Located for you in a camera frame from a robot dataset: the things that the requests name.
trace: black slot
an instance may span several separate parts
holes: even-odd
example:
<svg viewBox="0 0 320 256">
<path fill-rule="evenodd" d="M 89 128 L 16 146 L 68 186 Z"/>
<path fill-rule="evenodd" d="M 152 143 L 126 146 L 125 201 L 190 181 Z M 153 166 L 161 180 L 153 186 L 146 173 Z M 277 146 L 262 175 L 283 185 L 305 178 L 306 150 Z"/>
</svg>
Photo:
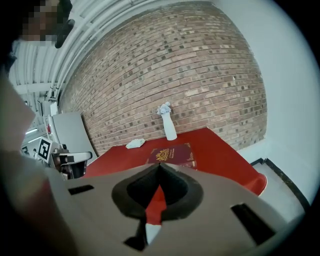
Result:
<svg viewBox="0 0 320 256">
<path fill-rule="evenodd" d="M 83 192 L 93 190 L 93 189 L 94 189 L 94 187 L 91 185 L 84 185 L 84 186 L 77 186 L 77 187 L 69 188 L 68 190 L 71 195 L 76 195 L 76 194 L 83 193 Z"/>
<path fill-rule="evenodd" d="M 245 203 L 235 205 L 231 207 L 231 210 L 257 245 L 261 245 L 275 234 L 275 232 Z"/>
</svg>

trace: red tablecloth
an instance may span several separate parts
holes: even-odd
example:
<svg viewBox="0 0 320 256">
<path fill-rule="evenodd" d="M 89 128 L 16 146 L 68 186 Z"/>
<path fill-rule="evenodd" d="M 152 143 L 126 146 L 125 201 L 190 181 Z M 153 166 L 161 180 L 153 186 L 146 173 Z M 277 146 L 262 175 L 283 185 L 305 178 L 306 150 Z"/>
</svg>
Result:
<svg viewBox="0 0 320 256">
<path fill-rule="evenodd" d="M 229 178 L 256 195 L 265 189 L 267 179 L 258 173 L 232 147 L 209 128 L 201 128 L 178 134 L 177 139 L 168 141 L 165 137 L 146 141 L 140 148 L 127 149 L 114 146 L 92 162 L 84 178 L 102 176 L 128 170 L 146 164 L 153 149 L 190 143 L 196 168 L 199 171 Z M 160 209 L 165 209 L 164 194 L 158 189 L 147 209 L 148 223 L 158 224 Z"/>
</svg>

